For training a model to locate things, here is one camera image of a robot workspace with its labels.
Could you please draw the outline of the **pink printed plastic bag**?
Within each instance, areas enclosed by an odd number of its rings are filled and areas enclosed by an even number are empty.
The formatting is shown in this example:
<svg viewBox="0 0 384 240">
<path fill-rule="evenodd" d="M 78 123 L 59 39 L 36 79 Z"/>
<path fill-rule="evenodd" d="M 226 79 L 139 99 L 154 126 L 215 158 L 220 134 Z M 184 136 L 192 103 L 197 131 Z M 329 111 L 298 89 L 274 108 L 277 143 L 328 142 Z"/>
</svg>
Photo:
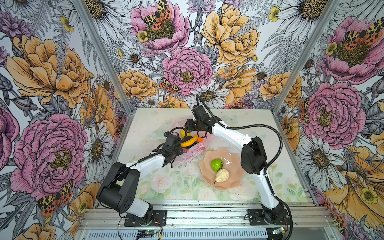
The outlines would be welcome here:
<svg viewBox="0 0 384 240">
<path fill-rule="evenodd" d="M 187 136 L 184 141 L 185 144 L 182 144 L 184 153 L 176 157 L 176 164 L 186 163 L 197 158 L 208 149 L 213 139 L 213 135 L 205 132 L 188 131 L 186 133 L 180 129 L 177 129 L 176 132 L 181 135 L 181 138 Z"/>
</svg>

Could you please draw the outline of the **pale fake garlic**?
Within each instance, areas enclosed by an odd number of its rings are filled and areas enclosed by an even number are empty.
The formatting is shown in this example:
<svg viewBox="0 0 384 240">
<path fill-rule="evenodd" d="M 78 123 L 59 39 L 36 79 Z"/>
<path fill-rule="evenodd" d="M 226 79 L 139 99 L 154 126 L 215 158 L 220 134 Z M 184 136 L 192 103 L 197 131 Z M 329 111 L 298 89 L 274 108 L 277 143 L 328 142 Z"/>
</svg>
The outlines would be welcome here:
<svg viewBox="0 0 384 240">
<path fill-rule="evenodd" d="M 221 169 L 217 172 L 214 183 L 226 182 L 230 177 L 230 172 L 226 169 Z"/>
</svg>

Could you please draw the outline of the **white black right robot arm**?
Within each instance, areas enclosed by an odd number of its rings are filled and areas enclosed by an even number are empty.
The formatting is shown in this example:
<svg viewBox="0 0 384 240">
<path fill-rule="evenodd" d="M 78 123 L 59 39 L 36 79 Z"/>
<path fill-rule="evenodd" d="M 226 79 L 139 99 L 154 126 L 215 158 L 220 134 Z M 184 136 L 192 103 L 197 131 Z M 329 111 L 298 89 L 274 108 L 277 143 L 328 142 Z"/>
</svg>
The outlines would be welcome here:
<svg viewBox="0 0 384 240">
<path fill-rule="evenodd" d="M 188 119 L 185 123 L 187 130 L 210 133 L 230 142 L 241 150 L 241 167 L 245 172 L 252 175 L 261 197 L 262 212 L 257 213 L 254 219 L 265 222 L 268 225 L 276 225 L 283 219 L 291 224 L 291 210 L 275 193 L 267 173 L 268 167 L 277 160 L 283 149 L 283 140 L 279 132 L 271 126 L 263 124 L 229 127 L 221 119 L 214 116 L 210 109 L 206 109 L 204 106 L 194 106 L 192 113 L 194 118 Z M 270 161 L 268 161 L 266 150 L 259 137 L 252 138 L 238 131 L 257 127 L 270 129 L 279 138 L 277 153 Z"/>
</svg>

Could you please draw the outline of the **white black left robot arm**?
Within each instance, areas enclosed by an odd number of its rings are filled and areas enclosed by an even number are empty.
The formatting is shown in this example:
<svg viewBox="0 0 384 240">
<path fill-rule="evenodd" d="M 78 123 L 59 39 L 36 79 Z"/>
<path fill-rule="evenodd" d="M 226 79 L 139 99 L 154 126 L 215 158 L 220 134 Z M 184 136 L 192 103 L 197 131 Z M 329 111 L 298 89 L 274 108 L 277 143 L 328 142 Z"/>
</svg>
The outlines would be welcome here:
<svg viewBox="0 0 384 240">
<path fill-rule="evenodd" d="M 182 155 L 181 143 L 179 134 L 168 134 L 164 144 L 136 163 L 114 163 L 97 193 L 97 200 L 120 214 L 127 213 L 149 222 L 153 217 L 153 206 L 136 197 L 139 181 Z"/>
</svg>

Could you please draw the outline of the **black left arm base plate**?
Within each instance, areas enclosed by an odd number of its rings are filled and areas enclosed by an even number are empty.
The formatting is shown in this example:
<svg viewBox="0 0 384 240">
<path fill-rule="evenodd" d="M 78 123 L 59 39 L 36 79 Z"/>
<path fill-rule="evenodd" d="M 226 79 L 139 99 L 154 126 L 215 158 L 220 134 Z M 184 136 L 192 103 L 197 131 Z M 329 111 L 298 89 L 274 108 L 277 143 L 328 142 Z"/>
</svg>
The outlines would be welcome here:
<svg viewBox="0 0 384 240">
<path fill-rule="evenodd" d="M 144 217 L 139 218 L 128 214 L 125 218 L 125 227 L 164 227 L 167 222 L 167 210 L 151 210 Z"/>
</svg>

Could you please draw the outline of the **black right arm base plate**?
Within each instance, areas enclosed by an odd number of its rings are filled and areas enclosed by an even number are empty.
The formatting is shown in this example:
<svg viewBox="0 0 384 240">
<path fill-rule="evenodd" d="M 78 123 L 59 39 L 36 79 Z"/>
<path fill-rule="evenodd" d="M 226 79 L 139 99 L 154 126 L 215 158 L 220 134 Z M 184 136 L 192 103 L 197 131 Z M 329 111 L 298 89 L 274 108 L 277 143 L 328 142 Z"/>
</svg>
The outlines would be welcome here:
<svg viewBox="0 0 384 240">
<path fill-rule="evenodd" d="M 247 217 L 251 226 L 288 226 L 292 221 L 287 210 L 283 210 L 282 214 L 274 216 L 262 209 L 248 209 Z"/>
</svg>

